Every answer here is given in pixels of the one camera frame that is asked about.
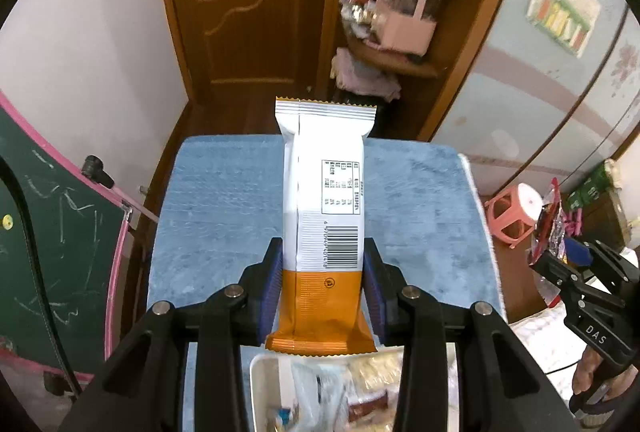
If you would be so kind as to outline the person's right hand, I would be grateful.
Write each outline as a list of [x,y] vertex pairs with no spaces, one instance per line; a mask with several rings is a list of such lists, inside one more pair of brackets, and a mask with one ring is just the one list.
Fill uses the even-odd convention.
[[608,363],[596,350],[586,348],[573,378],[570,411],[578,420],[627,419],[639,422],[639,349],[623,370]]

